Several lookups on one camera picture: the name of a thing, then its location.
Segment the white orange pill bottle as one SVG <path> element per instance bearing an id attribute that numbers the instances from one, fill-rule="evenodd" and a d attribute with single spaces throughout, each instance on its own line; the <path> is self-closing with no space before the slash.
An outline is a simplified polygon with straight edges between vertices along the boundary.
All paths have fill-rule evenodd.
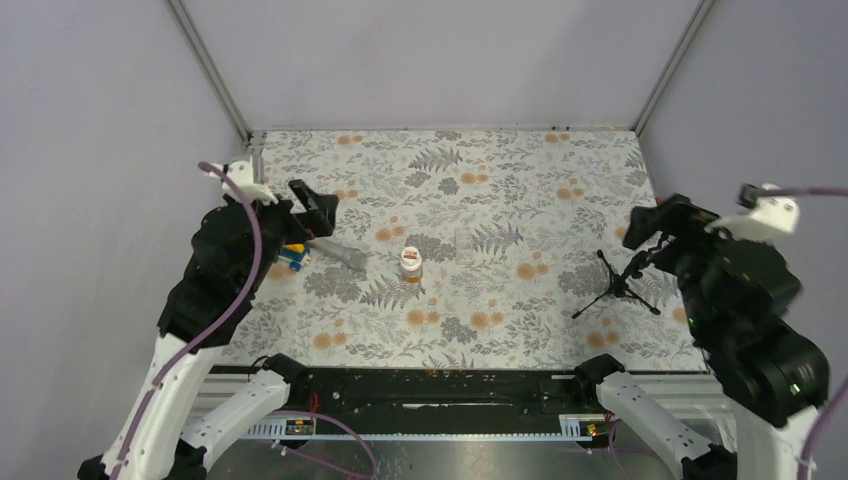
<path id="1" fill-rule="evenodd" d="M 419 282 L 423 273 L 423 257 L 418 248 L 407 246 L 400 254 L 402 278 L 410 283 Z"/>

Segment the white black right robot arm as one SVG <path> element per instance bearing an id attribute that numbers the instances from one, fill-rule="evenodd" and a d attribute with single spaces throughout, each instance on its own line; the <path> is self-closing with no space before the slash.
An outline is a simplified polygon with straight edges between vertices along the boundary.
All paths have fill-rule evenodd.
<path id="1" fill-rule="evenodd" d="M 610 290 L 624 297 L 628 280 L 651 266 L 676 278 L 693 344 L 730 401 L 735 451 L 686 427 L 609 354 L 563 376 L 283 360 L 294 435 L 541 437 L 556 433 L 559 415 L 578 411 L 604 416 L 579 428 L 579 436 L 609 435 L 627 424 L 679 479 L 805 479 L 820 432 L 847 389 L 830 387 L 823 352 L 785 322 L 801 283 L 773 239 L 794 231 L 800 197 L 846 193 L 746 184 L 739 215 L 720 216 L 680 194 L 631 212 L 623 244 L 634 257 Z"/>

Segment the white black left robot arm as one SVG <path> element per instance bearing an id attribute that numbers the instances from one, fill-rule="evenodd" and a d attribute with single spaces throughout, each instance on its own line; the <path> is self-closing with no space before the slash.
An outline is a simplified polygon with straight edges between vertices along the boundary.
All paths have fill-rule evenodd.
<path id="1" fill-rule="evenodd" d="M 281 248 L 328 237 L 339 199 L 308 194 L 304 211 L 290 200 L 230 200 L 209 211 L 191 239 L 192 254 L 157 322 L 146 385 L 118 438 L 83 461 L 80 479 L 204 479 L 217 458 L 274 407 L 296 411 L 310 385 L 293 373 L 263 374 L 257 387 L 213 411 L 199 432 L 184 433 L 192 404 Z"/>

